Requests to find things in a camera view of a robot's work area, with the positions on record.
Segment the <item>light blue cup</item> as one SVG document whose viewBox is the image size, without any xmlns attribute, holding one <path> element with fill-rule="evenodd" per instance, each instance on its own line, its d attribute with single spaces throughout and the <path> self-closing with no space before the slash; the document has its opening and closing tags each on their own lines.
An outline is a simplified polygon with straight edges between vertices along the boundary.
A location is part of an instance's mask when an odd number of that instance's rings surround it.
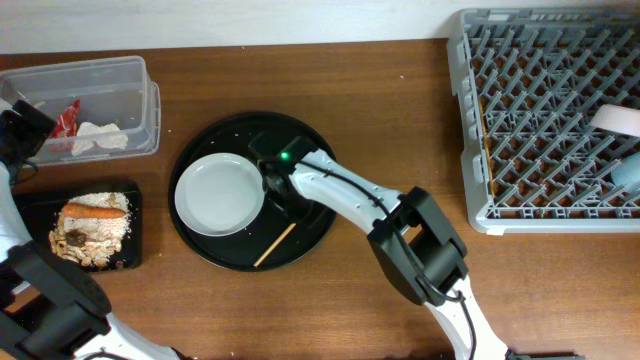
<svg viewBox="0 0 640 360">
<path fill-rule="evenodd" d="M 623 159 L 620 165 L 611 172 L 611 178 L 616 186 L 623 186 L 627 192 L 638 191 L 640 183 L 640 153 L 637 152 Z"/>
</svg>

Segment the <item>wooden chopstick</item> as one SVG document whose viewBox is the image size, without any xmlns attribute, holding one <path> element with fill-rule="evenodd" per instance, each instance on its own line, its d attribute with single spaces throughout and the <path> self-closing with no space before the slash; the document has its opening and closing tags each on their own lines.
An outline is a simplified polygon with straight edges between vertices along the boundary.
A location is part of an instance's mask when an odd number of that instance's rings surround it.
<svg viewBox="0 0 640 360">
<path fill-rule="evenodd" d="M 486 119 L 485 119 L 485 115 L 484 115 L 484 102 L 482 100 L 482 98 L 479 98 L 478 100 L 478 105 L 479 105 L 479 117 L 480 117 L 480 121 L 481 121 L 481 125 L 482 125 L 482 131 L 483 131 L 483 148 L 484 148 L 484 153 L 486 155 L 486 163 L 487 163 L 487 172 L 488 172 L 488 177 L 489 177 L 489 185 L 488 188 L 490 190 L 491 193 L 491 198 L 492 200 L 495 199 L 495 189 L 494 189 L 494 179 L 493 179 L 493 173 L 492 173 L 492 162 L 491 162 L 491 154 L 490 154 L 490 148 L 489 145 L 491 144 L 491 139 L 488 137 L 488 130 L 487 130 L 487 126 L 486 126 Z"/>
<path fill-rule="evenodd" d="M 272 243 L 271 245 L 260 255 L 260 257 L 253 263 L 253 267 L 259 267 L 264 260 L 279 246 L 279 244 L 295 229 L 296 223 L 291 223 Z"/>
</svg>

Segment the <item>white bowl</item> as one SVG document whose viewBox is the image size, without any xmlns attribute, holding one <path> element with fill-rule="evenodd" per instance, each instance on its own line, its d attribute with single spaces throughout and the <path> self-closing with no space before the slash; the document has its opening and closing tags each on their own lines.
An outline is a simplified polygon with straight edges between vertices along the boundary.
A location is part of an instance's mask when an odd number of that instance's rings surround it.
<svg viewBox="0 0 640 360">
<path fill-rule="evenodd" d="M 617 105 L 602 105 L 592 117 L 590 126 L 623 135 L 640 136 L 640 111 Z"/>
</svg>

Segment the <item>orange carrot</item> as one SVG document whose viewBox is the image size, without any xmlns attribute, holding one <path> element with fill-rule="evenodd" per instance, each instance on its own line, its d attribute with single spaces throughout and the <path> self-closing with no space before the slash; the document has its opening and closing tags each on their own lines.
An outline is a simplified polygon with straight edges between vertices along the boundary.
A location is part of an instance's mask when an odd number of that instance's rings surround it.
<svg viewBox="0 0 640 360">
<path fill-rule="evenodd" d="M 126 212 L 118 208 L 93 207 L 78 203 L 64 205 L 62 214 L 74 219 L 117 219 L 126 216 Z"/>
</svg>

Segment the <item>grey-white plate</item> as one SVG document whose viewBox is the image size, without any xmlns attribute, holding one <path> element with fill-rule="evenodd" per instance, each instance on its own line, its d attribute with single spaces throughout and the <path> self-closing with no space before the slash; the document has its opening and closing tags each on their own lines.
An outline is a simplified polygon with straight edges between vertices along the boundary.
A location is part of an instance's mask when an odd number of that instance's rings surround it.
<svg viewBox="0 0 640 360">
<path fill-rule="evenodd" d="M 175 209 L 192 231 L 224 237 L 246 228 L 265 199 L 263 178 L 246 158 L 232 153 L 204 156 L 179 176 Z"/>
</svg>

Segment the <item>red snack wrapper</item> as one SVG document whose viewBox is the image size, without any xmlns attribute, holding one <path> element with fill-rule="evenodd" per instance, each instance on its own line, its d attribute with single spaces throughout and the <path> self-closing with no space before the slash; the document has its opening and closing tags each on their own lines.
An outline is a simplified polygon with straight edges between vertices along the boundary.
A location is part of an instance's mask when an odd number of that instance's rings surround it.
<svg viewBox="0 0 640 360">
<path fill-rule="evenodd" d="M 56 118 L 56 126 L 51 134 L 52 139 L 74 137 L 76 135 L 79 109 L 80 100 L 76 99 Z"/>
</svg>

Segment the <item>brown food lump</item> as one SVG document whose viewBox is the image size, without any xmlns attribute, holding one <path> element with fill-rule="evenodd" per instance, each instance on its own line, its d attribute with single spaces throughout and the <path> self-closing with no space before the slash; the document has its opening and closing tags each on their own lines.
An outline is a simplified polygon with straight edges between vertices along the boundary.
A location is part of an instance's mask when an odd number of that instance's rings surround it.
<svg viewBox="0 0 640 360">
<path fill-rule="evenodd" d="M 78 229 L 66 232 L 64 239 L 68 246 L 83 247 L 88 239 L 88 234 Z"/>
</svg>

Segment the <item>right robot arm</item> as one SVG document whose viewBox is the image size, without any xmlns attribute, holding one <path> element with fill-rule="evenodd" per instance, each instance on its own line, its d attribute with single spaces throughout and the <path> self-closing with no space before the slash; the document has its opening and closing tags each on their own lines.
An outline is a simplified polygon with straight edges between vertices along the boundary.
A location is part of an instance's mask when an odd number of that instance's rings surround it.
<svg viewBox="0 0 640 360">
<path fill-rule="evenodd" d="M 465 263 L 466 245 L 427 191 L 379 186 L 303 136 L 258 137 L 249 151 L 271 190 L 285 199 L 324 205 L 360 228 L 387 280 L 432 313 L 456 358 L 519 358 L 480 309 Z"/>
</svg>

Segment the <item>rice and peanut scraps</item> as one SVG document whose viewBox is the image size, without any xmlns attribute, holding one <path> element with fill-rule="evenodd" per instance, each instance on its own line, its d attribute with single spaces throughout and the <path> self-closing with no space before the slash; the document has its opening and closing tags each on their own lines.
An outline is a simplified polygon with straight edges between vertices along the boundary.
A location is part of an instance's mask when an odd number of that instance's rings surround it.
<svg viewBox="0 0 640 360">
<path fill-rule="evenodd" d="M 93 207 L 118 208 L 126 212 L 117 219 L 74 219 L 65 217 L 62 208 L 68 203 L 78 203 Z M 132 215 L 129 200 L 121 192 L 100 192 L 80 195 L 66 200 L 57 213 L 54 227 L 48 233 L 51 251 L 58 257 L 74 262 L 82 268 L 105 270 L 124 250 L 125 238 L 131 232 Z M 66 232 L 78 229 L 88 234 L 81 248 L 68 246 L 64 239 Z"/>
</svg>

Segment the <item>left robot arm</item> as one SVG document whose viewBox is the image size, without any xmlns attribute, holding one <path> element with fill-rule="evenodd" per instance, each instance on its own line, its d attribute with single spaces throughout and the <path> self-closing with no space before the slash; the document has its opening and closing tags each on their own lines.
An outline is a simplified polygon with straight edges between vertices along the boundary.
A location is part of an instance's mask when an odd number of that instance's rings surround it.
<svg viewBox="0 0 640 360">
<path fill-rule="evenodd" d="M 24 100 L 1 104 L 1 348 L 16 359 L 172 359 L 121 322 L 94 279 L 33 240 L 11 188 L 53 132 Z"/>
</svg>

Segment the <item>white tissue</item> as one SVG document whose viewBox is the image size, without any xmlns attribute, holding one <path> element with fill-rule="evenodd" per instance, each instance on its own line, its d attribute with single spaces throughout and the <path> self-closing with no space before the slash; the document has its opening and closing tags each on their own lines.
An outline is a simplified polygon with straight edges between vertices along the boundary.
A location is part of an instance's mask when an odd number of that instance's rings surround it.
<svg viewBox="0 0 640 360">
<path fill-rule="evenodd" d="M 123 150 L 128 145 L 128 136 L 115 123 L 99 126 L 84 122 L 77 130 L 76 137 L 71 148 L 73 156 L 79 156 L 95 146 Z"/>
</svg>

